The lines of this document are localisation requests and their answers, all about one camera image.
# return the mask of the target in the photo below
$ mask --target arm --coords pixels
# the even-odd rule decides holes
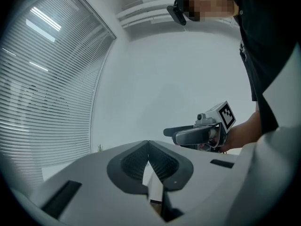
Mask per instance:
[[[221,152],[256,142],[261,135],[260,113],[258,103],[256,103],[256,109],[252,116],[246,122],[231,129],[226,145],[221,147]]]

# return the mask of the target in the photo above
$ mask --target black shirt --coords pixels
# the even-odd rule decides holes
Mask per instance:
[[[252,100],[258,102],[262,133],[275,130],[277,121],[263,92],[277,77],[297,42],[297,0],[234,0],[235,17],[244,48],[240,54],[250,80]]]

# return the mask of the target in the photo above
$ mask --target window blind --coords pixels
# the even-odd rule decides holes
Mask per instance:
[[[90,150],[92,104],[116,37],[84,0],[37,0],[0,43],[0,151],[31,189]]]

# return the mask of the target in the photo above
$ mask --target person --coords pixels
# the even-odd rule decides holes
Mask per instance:
[[[176,0],[192,21],[232,17],[240,26],[240,55],[249,77],[255,112],[229,132],[221,152],[256,142],[278,127],[263,92],[277,77],[297,43],[298,26],[286,18],[298,14],[297,0]]]

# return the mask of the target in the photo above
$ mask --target white wall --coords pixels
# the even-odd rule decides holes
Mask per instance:
[[[43,180],[44,181],[48,180],[54,174],[63,170],[65,167],[69,166],[70,164],[71,164],[71,162],[63,163],[63,164],[59,164],[59,165],[55,165],[55,166],[50,166],[50,167],[43,167],[42,168]]]
[[[163,129],[193,124],[198,113],[228,100],[237,124],[255,110],[239,40],[202,32],[165,33],[129,43],[100,86],[101,117],[93,118],[104,149],[162,140]]]

